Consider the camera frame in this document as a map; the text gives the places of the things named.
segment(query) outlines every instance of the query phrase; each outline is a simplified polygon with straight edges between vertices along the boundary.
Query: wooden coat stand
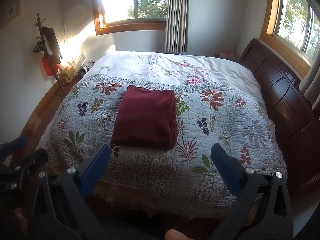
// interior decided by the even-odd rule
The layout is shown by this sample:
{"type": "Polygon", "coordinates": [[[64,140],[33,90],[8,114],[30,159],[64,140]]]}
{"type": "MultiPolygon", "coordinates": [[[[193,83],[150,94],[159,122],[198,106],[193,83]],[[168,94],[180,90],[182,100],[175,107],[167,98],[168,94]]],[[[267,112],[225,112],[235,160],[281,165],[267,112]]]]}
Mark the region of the wooden coat stand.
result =
{"type": "MultiPolygon", "coordinates": [[[[35,24],[35,26],[38,26],[39,28],[39,32],[40,32],[40,37],[37,37],[37,39],[41,39],[40,41],[38,41],[37,47],[33,50],[33,52],[38,53],[40,51],[43,51],[44,56],[46,56],[48,54],[47,51],[47,47],[45,45],[45,40],[44,40],[44,36],[43,36],[43,32],[42,32],[42,23],[46,20],[46,18],[41,22],[40,20],[40,13],[37,13],[37,22],[35,24]]],[[[57,80],[57,83],[59,84],[59,87],[62,89],[63,93],[66,95],[66,91],[63,88],[63,85],[61,83],[61,80],[58,76],[58,74],[54,71],[54,68],[52,66],[51,61],[49,60],[49,67],[53,73],[53,76],[55,77],[55,79],[57,80]]]]}

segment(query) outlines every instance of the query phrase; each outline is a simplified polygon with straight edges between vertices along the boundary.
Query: window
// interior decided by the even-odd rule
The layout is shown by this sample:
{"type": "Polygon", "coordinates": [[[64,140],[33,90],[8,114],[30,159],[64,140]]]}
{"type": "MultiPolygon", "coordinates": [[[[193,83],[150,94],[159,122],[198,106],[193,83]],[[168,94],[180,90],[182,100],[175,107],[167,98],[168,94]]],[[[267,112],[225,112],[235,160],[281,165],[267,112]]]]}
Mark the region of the window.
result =
{"type": "Polygon", "coordinates": [[[320,22],[309,0],[268,0],[260,40],[305,77],[320,47],[320,22]]]}
{"type": "Polygon", "coordinates": [[[320,45],[320,25],[307,0],[280,0],[274,34],[312,62],[320,45]]]}
{"type": "Polygon", "coordinates": [[[92,0],[97,34],[164,30],[168,0],[92,0]]]}

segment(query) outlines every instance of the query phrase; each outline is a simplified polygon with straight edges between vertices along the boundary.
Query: hand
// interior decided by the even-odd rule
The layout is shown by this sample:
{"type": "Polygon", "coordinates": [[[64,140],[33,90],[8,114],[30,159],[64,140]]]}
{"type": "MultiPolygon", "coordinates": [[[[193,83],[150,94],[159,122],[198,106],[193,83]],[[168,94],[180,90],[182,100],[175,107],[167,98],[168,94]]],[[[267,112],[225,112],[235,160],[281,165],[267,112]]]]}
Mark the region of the hand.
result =
{"type": "Polygon", "coordinates": [[[187,236],[185,236],[183,233],[174,229],[170,229],[168,232],[166,232],[164,239],[165,240],[192,240],[191,238],[188,238],[187,236]]]}

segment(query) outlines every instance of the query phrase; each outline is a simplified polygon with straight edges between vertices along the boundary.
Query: curtain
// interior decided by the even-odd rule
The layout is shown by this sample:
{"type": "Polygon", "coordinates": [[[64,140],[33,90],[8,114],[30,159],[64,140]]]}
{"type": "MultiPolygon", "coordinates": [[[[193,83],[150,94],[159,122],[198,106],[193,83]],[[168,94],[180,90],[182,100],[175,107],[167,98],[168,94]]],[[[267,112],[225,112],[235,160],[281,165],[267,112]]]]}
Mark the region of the curtain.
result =
{"type": "Polygon", "coordinates": [[[164,51],[182,53],[188,44],[189,0],[168,0],[164,51]]]}
{"type": "Polygon", "coordinates": [[[299,89],[312,104],[312,110],[320,110],[320,52],[308,74],[301,81],[299,89]]]}

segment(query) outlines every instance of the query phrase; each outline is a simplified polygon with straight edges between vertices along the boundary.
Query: metal bolt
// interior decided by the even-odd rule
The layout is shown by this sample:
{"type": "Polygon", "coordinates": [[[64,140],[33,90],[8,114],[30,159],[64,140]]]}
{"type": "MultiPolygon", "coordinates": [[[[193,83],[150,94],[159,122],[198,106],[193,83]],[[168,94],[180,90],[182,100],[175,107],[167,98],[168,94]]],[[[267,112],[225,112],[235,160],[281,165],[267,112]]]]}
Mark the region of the metal bolt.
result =
{"type": "Polygon", "coordinates": [[[249,174],[252,174],[252,173],[254,173],[254,169],[251,168],[251,167],[246,167],[246,168],[245,168],[245,172],[246,172],[246,173],[249,173],[249,174]]]}
{"type": "Polygon", "coordinates": [[[67,172],[68,172],[69,174],[73,174],[73,173],[76,172],[76,168],[75,168],[75,167],[70,167],[70,168],[67,170],[67,172]]]}
{"type": "Polygon", "coordinates": [[[43,178],[45,176],[45,171],[41,171],[40,173],[39,173],[39,177],[40,178],[43,178]]]}
{"type": "Polygon", "coordinates": [[[279,179],[281,179],[281,178],[282,178],[282,173],[279,172],[279,171],[277,171],[277,172],[276,172],[276,177],[278,177],[279,179]]]}

